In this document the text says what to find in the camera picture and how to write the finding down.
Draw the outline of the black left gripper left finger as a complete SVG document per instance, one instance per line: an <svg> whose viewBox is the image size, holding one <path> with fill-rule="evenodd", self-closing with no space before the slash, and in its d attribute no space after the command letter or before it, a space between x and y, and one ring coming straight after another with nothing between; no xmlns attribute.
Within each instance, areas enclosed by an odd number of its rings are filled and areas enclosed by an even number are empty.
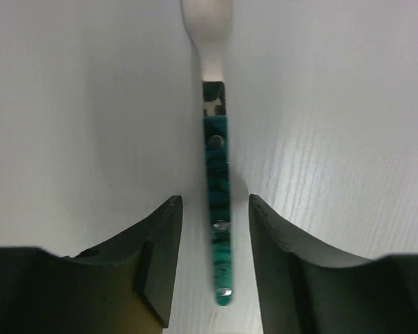
<svg viewBox="0 0 418 334"><path fill-rule="evenodd" d="M0 333L161 333L182 222L183 200L172 196L76 257L0 247Z"/></svg>

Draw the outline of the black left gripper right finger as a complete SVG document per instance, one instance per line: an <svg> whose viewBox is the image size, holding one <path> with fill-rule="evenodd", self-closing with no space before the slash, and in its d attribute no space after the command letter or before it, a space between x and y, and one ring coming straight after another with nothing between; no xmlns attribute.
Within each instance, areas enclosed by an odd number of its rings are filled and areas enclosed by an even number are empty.
<svg viewBox="0 0 418 334"><path fill-rule="evenodd" d="M335 248L249 197L265 333L418 333L418 254Z"/></svg>

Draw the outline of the metal fork teal handle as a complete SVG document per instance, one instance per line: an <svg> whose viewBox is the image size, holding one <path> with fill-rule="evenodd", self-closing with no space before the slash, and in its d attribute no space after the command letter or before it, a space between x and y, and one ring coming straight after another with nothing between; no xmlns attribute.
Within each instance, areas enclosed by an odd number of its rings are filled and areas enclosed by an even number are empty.
<svg viewBox="0 0 418 334"><path fill-rule="evenodd" d="M203 135L210 245L215 300L233 298L231 183L223 51L229 36L232 1L182 1L182 18L196 50L203 93Z"/></svg>

